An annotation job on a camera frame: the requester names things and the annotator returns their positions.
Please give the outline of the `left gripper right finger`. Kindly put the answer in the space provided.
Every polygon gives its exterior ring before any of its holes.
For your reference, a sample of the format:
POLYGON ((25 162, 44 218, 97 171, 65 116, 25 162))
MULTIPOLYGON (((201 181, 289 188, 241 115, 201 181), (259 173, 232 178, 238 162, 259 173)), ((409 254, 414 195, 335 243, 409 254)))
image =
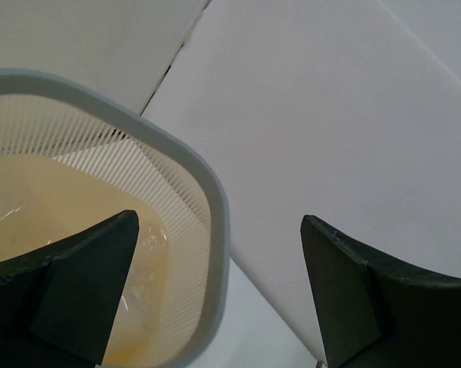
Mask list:
POLYGON ((306 215, 301 242, 329 367, 461 367, 461 278, 306 215))

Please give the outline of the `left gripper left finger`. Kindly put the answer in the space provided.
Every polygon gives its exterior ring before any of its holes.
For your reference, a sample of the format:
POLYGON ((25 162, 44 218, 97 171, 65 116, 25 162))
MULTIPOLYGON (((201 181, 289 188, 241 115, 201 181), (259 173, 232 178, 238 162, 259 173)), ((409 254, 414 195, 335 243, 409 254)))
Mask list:
POLYGON ((1 261, 0 367, 102 364, 138 233, 124 210, 1 261))

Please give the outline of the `clear crushed bottle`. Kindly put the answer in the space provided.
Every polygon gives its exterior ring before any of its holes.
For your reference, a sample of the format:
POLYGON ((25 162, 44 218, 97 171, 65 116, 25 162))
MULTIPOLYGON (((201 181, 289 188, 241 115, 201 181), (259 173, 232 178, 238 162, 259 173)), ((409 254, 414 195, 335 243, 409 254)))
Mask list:
POLYGON ((117 315, 117 328, 124 334, 149 336, 158 327, 169 253, 163 226, 150 224, 140 229, 117 315))

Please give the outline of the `square bottle beige label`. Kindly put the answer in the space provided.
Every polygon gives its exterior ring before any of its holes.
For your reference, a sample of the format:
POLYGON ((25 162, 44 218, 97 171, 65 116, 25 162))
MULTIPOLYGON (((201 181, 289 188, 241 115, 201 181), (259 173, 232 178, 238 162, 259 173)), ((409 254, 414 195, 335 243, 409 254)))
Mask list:
POLYGON ((27 202, 28 190, 18 182, 0 180, 0 222, 14 218, 27 202))

